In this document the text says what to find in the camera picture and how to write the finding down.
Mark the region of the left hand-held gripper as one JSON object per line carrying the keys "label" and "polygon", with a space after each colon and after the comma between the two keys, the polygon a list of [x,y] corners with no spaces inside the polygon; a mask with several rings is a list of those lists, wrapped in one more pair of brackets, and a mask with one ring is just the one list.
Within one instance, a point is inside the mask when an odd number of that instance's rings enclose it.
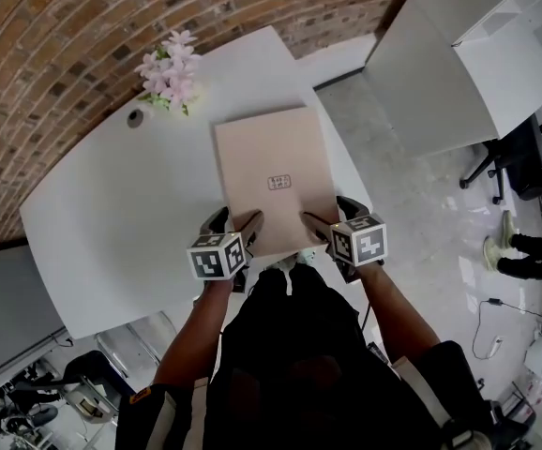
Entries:
{"label": "left hand-held gripper", "polygon": [[260,209],[233,217],[233,231],[225,232],[227,206],[213,213],[200,227],[198,237],[188,247],[193,276],[204,281],[233,281],[234,293],[245,293],[251,254],[264,223]]}

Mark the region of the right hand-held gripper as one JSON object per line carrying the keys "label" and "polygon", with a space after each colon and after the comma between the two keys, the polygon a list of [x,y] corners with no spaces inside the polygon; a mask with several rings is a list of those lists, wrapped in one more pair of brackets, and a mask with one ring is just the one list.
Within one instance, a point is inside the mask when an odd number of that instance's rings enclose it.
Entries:
{"label": "right hand-held gripper", "polygon": [[347,221],[328,223],[310,212],[301,220],[310,233],[331,246],[331,254],[346,283],[358,280],[356,269],[368,263],[384,263],[387,256],[386,225],[357,200],[338,195],[339,210]]}

